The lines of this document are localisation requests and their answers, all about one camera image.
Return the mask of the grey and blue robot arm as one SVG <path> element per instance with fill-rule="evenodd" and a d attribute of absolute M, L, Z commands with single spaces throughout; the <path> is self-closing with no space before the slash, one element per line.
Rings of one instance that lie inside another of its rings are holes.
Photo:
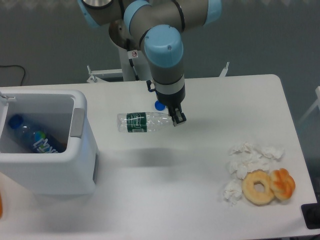
<path fill-rule="evenodd" d="M 181 103 L 185 98 L 184 46 L 181 33 L 216 21 L 222 12 L 220 0 L 171 0 L 153 6 L 148 0 L 80 0 L 90 24 L 106 25 L 122 20 L 145 56 L 153 91 L 168 109 L 177 126 L 187 119 Z"/>

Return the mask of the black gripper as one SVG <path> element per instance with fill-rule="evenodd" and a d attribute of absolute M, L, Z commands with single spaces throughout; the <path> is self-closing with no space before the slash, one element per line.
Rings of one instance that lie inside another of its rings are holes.
<path fill-rule="evenodd" d="M 160 103 L 167 106 L 168 114 L 172 119 L 174 127 L 177 127 L 187 121 L 181 107 L 181 103 L 186 96 L 185 86 L 174 94 L 164 94 L 156 91 L 156 96 Z"/>

